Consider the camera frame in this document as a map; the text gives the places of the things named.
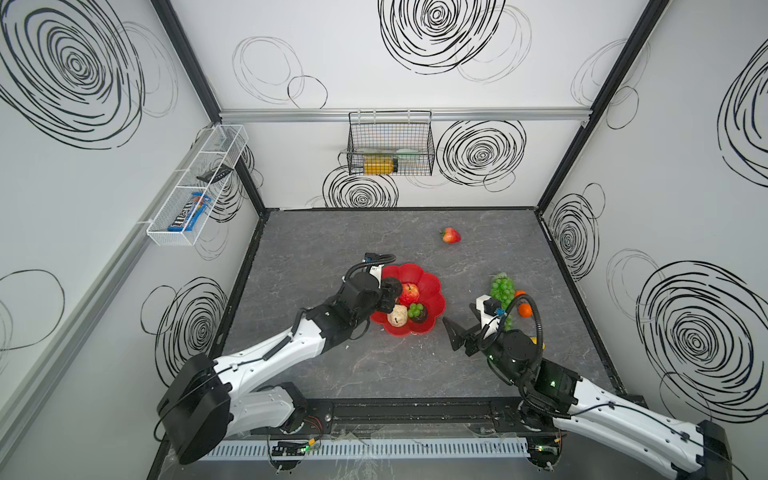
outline metal rail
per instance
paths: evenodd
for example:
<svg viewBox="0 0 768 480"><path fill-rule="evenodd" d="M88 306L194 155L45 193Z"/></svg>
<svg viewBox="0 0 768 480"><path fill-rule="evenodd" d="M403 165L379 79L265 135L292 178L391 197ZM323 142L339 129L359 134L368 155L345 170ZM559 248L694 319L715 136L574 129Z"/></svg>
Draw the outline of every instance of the metal rail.
<svg viewBox="0 0 768 480"><path fill-rule="evenodd" d="M431 111L432 121L529 121L529 120L578 120L589 121L592 113L586 107L546 107L546 108L403 108L392 111L392 108L266 108L246 109L236 108L221 111L224 123L246 124L264 122L317 122L339 121L349 122L349 114L359 111L376 111L377 121L405 121L408 112Z"/></svg>

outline white wire basket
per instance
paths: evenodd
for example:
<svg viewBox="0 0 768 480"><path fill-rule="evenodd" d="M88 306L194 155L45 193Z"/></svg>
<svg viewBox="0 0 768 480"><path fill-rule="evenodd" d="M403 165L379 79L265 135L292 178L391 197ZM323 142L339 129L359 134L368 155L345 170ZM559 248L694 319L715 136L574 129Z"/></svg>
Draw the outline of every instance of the white wire basket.
<svg viewBox="0 0 768 480"><path fill-rule="evenodd" d="M176 187L147 228L147 235L162 247L191 247L208 221L222 190L232 181L240 155L248 142L243 125L216 125L206 132L207 139ZM216 174L228 167L232 171L214 182ZM198 177L214 173L209 181Z"/></svg>

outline red plate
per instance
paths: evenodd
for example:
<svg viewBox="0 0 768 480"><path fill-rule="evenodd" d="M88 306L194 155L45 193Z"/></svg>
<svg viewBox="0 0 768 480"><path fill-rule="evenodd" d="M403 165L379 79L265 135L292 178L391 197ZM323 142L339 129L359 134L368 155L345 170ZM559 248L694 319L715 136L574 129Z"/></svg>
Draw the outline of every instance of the red plate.
<svg viewBox="0 0 768 480"><path fill-rule="evenodd" d="M385 266L382 269L382 278L388 276L394 276L403 283L416 284L419 288L419 303L427 309L427 319L423 323L415 323L408 319L408 322L403 326L393 326L386 319L386 313L376 312L371 315L371 320L384 326L384 330L394 336L406 336L411 333L421 335L435 328L437 317L445 312L445 297L440 291L440 280L431 273L426 273L415 263Z"/></svg>

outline gray tabletop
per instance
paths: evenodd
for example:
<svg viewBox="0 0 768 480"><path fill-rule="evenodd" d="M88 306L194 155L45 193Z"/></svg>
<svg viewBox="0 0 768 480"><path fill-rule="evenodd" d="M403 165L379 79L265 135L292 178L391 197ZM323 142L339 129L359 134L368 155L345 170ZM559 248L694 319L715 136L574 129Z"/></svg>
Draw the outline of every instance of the gray tabletop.
<svg viewBox="0 0 768 480"><path fill-rule="evenodd" d="M442 242L454 227L460 243ZM571 294L530 210L293 211L266 223L243 298L224 346L235 353L290 327L296 311L336 292L341 276L365 252L394 253L442 283L445 316L477 323L468 304L488 293L504 271L538 304L545 358L606 389L611 387ZM531 319L518 328L533 334ZM354 335L362 332L362 327ZM485 357L453 352L442 322L425 335L394 337L372 323L347 342L277 375L307 398L514 396Z"/></svg>

